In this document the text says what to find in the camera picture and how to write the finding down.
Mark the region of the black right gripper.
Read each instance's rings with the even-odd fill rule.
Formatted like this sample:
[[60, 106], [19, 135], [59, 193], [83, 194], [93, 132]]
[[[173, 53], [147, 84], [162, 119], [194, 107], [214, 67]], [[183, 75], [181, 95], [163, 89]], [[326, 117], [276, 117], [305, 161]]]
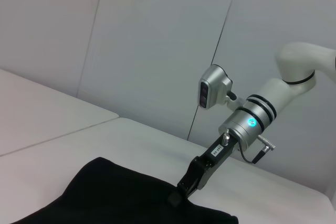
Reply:
[[230, 131], [223, 133], [201, 156], [192, 160], [167, 202], [171, 206], [179, 206], [194, 192], [201, 190], [218, 169], [216, 165], [231, 155], [236, 144], [237, 140]]

